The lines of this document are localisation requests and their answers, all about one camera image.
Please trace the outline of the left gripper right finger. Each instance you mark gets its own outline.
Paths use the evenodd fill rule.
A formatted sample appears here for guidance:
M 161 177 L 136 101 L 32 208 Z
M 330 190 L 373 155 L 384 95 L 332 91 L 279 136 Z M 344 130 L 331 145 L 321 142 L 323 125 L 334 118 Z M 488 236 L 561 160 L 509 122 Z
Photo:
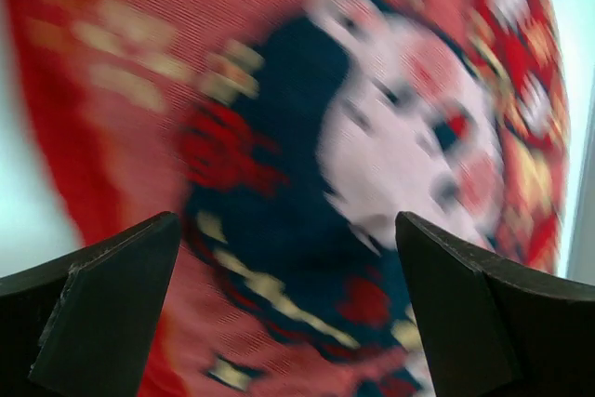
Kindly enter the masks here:
M 402 212 L 396 243 L 439 396 L 591 396 L 594 288 Z

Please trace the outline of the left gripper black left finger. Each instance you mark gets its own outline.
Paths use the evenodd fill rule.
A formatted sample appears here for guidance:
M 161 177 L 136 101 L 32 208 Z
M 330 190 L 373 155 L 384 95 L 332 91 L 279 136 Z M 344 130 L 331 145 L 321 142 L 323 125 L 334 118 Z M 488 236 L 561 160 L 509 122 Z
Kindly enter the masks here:
M 136 395 L 179 244 L 179 217 L 163 212 L 3 277 L 2 395 Z

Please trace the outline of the red cartoon print pillowcase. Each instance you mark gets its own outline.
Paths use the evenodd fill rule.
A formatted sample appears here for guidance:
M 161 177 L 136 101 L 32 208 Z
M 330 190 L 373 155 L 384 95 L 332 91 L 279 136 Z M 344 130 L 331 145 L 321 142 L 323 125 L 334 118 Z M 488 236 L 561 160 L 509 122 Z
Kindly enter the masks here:
M 181 251 L 143 396 L 431 396 L 410 211 L 552 273 L 568 112 L 550 0 L 7 0 L 86 244 Z

